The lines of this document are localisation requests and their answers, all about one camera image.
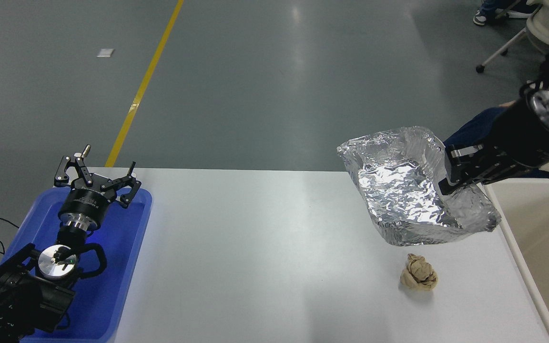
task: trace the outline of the gray floor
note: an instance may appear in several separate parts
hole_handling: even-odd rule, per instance
[[[105,163],[175,4],[0,1],[0,215],[20,223],[63,154]],[[187,0],[116,166],[340,171],[360,135],[444,139],[541,60],[525,41],[476,74],[523,27],[474,26],[478,4]]]

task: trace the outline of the yellow floor line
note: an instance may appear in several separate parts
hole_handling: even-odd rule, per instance
[[[164,50],[164,46],[166,45],[166,41],[168,40],[168,36],[171,33],[173,25],[175,25],[175,21],[177,20],[177,15],[179,15],[179,11],[181,10],[182,5],[183,5],[183,0],[177,0],[177,5],[175,6],[175,10],[173,11],[171,19],[169,19],[168,24],[166,25],[166,29],[164,30],[164,33],[162,33],[161,41],[160,43],[158,43],[158,47],[154,52],[154,56],[152,57],[150,66],[148,67],[148,70],[145,72],[145,75],[143,76],[143,80],[141,81],[141,85],[137,90],[135,99],[132,101],[131,108],[128,110],[128,114],[126,115],[126,119],[124,119],[124,123],[122,124],[122,128],[120,128],[120,132],[118,132],[118,137],[116,138],[116,141],[113,143],[113,147],[111,152],[109,153],[107,162],[105,162],[105,167],[113,167],[113,165],[116,163],[116,159],[118,159],[118,154],[120,154],[120,149],[122,149],[122,144],[124,144],[124,139],[126,139],[126,134],[128,134],[128,130],[131,128],[132,121],[133,119],[135,119],[135,114],[137,113],[137,109],[139,108],[139,104],[141,103],[141,99],[143,98],[143,94],[145,94],[145,90],[150,84],[152,74],[154,74],[154,69],[156,68],[156,65],[158,64],[158,60],[162,55],[162,50]]]

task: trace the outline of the blue plastic tray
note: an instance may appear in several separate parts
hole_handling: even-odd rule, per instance
[[[34,243],[38,250],[54,244],[60,223],[57,214],[68,193],[68,188],[52,188],[39,195],[4,259],[27,243]],[[151,194],[139,189],[128,209],[115,203],[109,206],[101,228],[87,239],[103,246],[107,269],[94,278],[78,280],[74,286],[76,296],[68,310],[71,325],[67,330],[53,333],[35,330],[23,343],[105,343],[111,338],[122,316],[151,205]],[[93,271],[98,264],[94,252],[88,252],[82,255],[79,265],[85,271]]]

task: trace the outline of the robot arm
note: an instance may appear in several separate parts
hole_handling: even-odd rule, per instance
[[[466,185],[520,176],[549,162],[549,55],[536,82],[499,115],[486,137],[469,146],[446,147],[444,195]]]
[[[98,230],[113,202],[128,208],[141,182],[128,174],[111,180],[90,173],[83,160],[90,151],[63,156],[54,176],[56,187],[69,187],[70,193],[58,213],[61,225],[54,245],[37,250],[32,243],[0,265],[0,343],[17,343],[35,329],[53,332],[67,313],[75,296],[78,280],[100,275],[107,267],[105,251],[97,243],[86,243],[89,232]],[[69,168],[78,178],[70,182]],[[131,187],[126,195],[117,191]],[[86,252],[94,251],[99,267],[85,272],[78,266]]]

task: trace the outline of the white table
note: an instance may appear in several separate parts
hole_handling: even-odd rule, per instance
[[[116,343],[549,342],[499,229],[393,247],[346,173],[135,171],[154,202]],[[433,292],[399,284],[408,252]]]

